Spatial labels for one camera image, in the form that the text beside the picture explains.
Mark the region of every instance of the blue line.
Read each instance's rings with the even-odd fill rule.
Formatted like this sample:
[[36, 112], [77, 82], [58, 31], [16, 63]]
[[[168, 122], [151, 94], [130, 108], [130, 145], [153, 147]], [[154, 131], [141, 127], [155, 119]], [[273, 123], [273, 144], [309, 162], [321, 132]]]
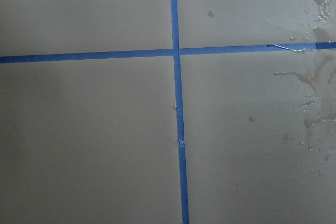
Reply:
[[336, 42], [270, 44], [270, 45], [229, 46], [229, 47], [199, 47], [199, 48], [181, 48], [180, 55], [227, 54], [233, 52], [264, 52], [264, 51], [314, 50], [314, 49], [333, 49], [333, 48], [336, 48]]
[[182, 78], [181, 78], [181, 60], [179, 49], [179, 21], [177, 0], [170, 0], [172, 36], [173, 36], [173, 57], [174, 57], [174, 80], [175, 80], [175, 99], [176, 99], [176, 120], [177, 120], [177, 138], [179, 140], [178, 158], [180, 163], [180, 186], [182, 203], [183, 224], [189, 224], [189, 206], [188, 206], [188, 188], [187, 188], [187, 170], [185, 160], [184, 144], [184, 120], [183, 120], [183, 99], [182, 99]]
[[135, 51], [113, 51], [113, 52], [84, 52], [76, 54], [59, 55], [24, 55], [24, 56], [4, 56], [0, 57], [2, 63], [19, 62], [39, 62], [39, 61], [59, 61], [59, 60], [92, 60], [92, 59], [114, 59], [114, 58], [134, 58], [134, 57], [156, 57], [171, 56], [172, 49], [135, 50]]

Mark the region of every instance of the gray surface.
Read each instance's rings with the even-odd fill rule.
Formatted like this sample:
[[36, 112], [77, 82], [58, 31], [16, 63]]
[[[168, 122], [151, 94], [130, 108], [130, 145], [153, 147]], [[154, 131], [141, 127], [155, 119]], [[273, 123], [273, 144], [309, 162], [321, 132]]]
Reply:
[[0, 0], [0, 56], [171, 48], [170, 0]]
[[0, 223], [180, 223], [172, 57], [0, 65]]
[[336, 56], [315, 92], [296, 76], [274, 76], [314, 73], [328, 55], [335, 51], [182, 56], [192, 224], [335, 222], [336, 123], [309, 135], [303, 122], [336, 112], [335, 76], [327, 82]]
[[336, 40], [336, 0], [327, 9], [328, 19], [315, 22], [314, 0], [178, 0], [180, 46], [316, 42], [315, 26]]

